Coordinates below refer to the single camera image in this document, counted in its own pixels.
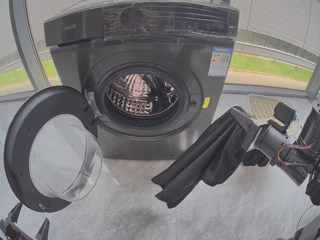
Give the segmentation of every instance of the dark fabric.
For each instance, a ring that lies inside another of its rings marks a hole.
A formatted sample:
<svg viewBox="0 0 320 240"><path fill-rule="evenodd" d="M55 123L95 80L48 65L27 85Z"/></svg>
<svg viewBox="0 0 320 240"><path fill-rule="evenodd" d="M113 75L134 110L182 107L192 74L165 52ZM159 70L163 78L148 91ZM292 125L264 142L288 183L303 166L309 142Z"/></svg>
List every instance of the dark fabric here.
<svg viewBox="0 0 320 240"><path fill-rule="evenodd" d="M241 106L234 108L245 112ZM156 197L169 208L182 202L201 180L209 186L222 184L244 159L246 152L241 144L246 131L232 116L231 109L214 121L169 168L152 179L162 187ZM257 159L258 156L246 157L250 163Z"/></svg>
<svg viewBox="0 0 320 240"><path fill-rule="evenodd" d="M258 165L259 167L266 166L269 161L270 159L257 149L247 152L242 160L244 166Z"/></svg>

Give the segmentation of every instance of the front-loading washing machine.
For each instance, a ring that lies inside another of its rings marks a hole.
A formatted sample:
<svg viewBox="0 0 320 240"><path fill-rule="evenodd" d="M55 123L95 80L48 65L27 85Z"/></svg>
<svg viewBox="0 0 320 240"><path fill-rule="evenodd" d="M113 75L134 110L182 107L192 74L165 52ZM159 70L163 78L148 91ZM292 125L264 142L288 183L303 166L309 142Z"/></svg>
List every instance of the front-loading washing machine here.
<svg viewBox="0 0 320 240"><path fill-rule="evenodd" d="M31 96L9 126L18 199L58 211L91 191L102 157L178 158L213 119L238 25L219 0L85 0L46 21L62 86Z"/></svg>
<svg viewBox="0 0 320 240"><path fill-rule="evenodd" d="M62 85L92 101L105 158L176 159L212 121L238 21L217 0L88 0L44 31Z"/></svg>

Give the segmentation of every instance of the open door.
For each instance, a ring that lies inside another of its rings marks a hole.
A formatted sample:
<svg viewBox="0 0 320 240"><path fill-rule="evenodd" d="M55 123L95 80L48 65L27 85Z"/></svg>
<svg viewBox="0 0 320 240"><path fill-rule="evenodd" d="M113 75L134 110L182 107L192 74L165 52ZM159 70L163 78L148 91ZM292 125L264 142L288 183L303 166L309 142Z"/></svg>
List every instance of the open door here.
<svg viewBox="0 0 320 240"><path fill-rule="evenodd" d="M83 199L94 188L102 148L92 108L67 86L43 89L21 106L4 144L4 169L17 198L52 213Z"/></svg>

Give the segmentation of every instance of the building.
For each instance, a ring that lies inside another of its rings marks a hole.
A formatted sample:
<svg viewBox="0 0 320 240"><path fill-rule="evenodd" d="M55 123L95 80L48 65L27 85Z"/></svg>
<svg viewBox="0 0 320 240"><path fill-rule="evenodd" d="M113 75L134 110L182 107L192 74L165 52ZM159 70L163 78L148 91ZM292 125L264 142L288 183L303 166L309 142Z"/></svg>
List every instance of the building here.
<svg viewBox="0 0 320 240"><path fill-rule="evenodd" d="M43 22L81 0L27 0L36 48L49 59ZM241 12L235 50L314 70L320 55L320 0L231 0ZM0 0L0 73L22 66L14 42L9 0Z"/></svg>

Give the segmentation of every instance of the gray marble floor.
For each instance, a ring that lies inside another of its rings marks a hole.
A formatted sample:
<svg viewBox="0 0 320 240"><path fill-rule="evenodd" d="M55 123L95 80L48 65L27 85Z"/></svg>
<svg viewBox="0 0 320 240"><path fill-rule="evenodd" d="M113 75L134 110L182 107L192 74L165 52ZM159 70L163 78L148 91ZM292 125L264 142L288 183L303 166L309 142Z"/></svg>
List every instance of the gray marble floor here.
<svg viewBox="0 0 320 240"><path fill-rule="evenodd" d="M216 115L231 106L245 106L247 96L221 97ZM306 99L283 98L304 123L310 104ZM0 149L9 123L23 102L0 104ZM22 208L18 226L34 237L45 217L49 239L270 239L290 238L302 213L311 205L304 194L307 182L296 187L281 170L270 165L240 166L222 185L200 183L176 207L168 209L154 195L161 188L150 179L173 161L104 159L97 185L84 200L62 211L43 214ZM0 217L18 202L0 166ZM305 226L320 214L310 208L302 217Z"/></svg>

